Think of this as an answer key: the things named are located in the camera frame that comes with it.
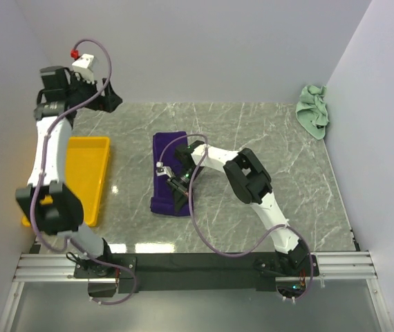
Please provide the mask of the purple towel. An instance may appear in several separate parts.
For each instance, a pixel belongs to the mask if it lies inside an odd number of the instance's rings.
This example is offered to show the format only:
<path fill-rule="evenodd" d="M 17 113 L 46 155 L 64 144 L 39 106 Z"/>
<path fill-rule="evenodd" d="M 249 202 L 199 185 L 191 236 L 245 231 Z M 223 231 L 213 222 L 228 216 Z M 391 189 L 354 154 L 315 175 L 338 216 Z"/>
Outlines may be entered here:
<path fill-rule="evenodd" d="M 175 204 L 173 188 L 167 180 L 170 175 L 179 175 L 183 170 L 180 161 L 174 156 L 177 146 L 187 145 L 185 131 L 158 132 L 153 135 L 153 196 L 151 197 L 150 210 L 154 214 L 163 216 L 185 217 L 190 216 L 188 198 L 178 192 L 178 198 L 183 198 L 184 203 L 178 210 Z"/>

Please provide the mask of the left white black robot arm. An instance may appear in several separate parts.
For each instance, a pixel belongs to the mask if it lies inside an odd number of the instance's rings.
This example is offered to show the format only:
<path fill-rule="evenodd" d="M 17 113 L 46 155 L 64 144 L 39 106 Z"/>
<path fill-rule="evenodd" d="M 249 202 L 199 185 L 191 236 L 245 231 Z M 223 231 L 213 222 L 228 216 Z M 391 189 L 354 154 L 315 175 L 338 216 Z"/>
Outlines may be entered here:
<path fill-rule="evenodd" d="M 82 203 L 66 184 L 66 156 L 77 111 L 111 113 L 122 99 L 114 92 L 110 77 L 98 87 L 65 66 L 43 68 L 40 76 L 44 87 L 33 111 L 37 128 L 34 165 L 15 199 L 43 246 L 63 253 L 72 244 L 79 251 L 80 266 L 90 266 L 105 278 L 113 273 L 115 261 L 106 240 L 86 224 Z"/>

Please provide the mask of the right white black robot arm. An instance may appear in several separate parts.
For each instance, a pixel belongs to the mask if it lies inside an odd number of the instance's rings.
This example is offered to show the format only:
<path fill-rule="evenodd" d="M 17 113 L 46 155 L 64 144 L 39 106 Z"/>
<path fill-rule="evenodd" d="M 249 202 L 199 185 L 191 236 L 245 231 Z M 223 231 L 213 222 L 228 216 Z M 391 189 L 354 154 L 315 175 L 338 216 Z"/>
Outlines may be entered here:
<path fill-rule="evenodd" d="M 250 206 L 265 228 L 272 230 L 270 237 L 276 252 L 276 273 L 297 276 L 310 267 L 308 246 L 290 230 L 288 219 L 276 201 L 271 177 L 251 149 L 230 151 L 197 140 L 190 145 L 177 146 L 174 155 L 183 170 L 176 174 L 159 160 L 156 175 L 167 177 L 175 210 L 188 204 L 193 174 L 197 174 L 202 167 L 219 171 L 226 175 L 237 199 Z"/>

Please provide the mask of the yellow plastic tray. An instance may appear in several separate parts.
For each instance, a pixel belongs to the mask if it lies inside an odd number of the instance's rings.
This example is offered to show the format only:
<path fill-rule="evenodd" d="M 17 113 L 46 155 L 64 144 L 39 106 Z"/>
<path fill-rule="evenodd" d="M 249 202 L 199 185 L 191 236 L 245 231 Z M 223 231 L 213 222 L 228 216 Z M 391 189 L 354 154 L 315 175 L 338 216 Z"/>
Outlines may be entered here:
<path fill-rule="evenodd" d="M 46 152 L 44 181 L 35 206 L 35 223 L 40 231 L 55 232 L 54 221 L 44 221 L 44 208 L 53 198 L 51 183 L 63 183 L 80 200 L 83 222 L 97 225 L 104 180 L 110 154 L 108 137 L 65 137 L 51 135 Z"/>

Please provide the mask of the green crumpled towel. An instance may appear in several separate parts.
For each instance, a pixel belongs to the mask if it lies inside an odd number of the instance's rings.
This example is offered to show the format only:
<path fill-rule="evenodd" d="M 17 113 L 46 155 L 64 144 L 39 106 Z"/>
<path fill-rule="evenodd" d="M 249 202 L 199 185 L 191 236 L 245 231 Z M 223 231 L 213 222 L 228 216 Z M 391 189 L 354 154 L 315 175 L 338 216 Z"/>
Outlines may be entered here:
<path fill-rule="evenodd" d="M 329 124 L 325 102 L 326 86 L 307 85 L 301 90 L 296 105 L 296 118 L 299 124 L 316 140 L 323 140 Z"/>

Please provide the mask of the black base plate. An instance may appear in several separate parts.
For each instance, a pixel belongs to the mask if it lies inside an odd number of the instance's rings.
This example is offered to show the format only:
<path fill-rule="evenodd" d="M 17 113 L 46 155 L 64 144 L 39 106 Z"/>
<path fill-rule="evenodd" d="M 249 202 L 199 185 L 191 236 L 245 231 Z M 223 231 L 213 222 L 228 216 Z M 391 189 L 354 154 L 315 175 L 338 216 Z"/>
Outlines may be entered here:
<path fill-rule="evenodd" d="M 278 275 L 275 252 L 252 252 L 239 258 L 227 258 L 216 253 L 140 253 L 114 254 L 113 263 L 128 268 L 87 266 L 78 263 L 75 279 L 118 280 L 118 292 L 129 292 L 133 287 L 132 274 L 137 279 L 138 291 L 197 291 L 254 289 L 275 291 L 277 277 L 317 277 L 317 258 L 309 260 L 310 267 L 297 276 Z"/>

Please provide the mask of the aluminium frame rail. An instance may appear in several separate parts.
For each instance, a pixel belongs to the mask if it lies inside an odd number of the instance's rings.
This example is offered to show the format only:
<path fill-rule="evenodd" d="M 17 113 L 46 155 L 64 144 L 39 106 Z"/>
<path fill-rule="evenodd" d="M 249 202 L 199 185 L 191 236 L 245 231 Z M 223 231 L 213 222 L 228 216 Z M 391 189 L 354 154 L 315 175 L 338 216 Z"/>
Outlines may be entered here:
<path fill-rule="evenodd" d="M 99 287 L 123 291 L 197 291 L 255 289 L 303 290 L 313 281 L 364 280 L 382 331 L 392 331 L 373 260 L 368 252 L 318 252 L 287 265 L 274 252 L 253 252 L 241 258 L 215 253 L 118 253 L 116 265 L 101 267 L 74 255 L 22 254 L 0 319 L 0 331 L 10 331 L 28 282 L 85 282 L 90 293 Z"/>

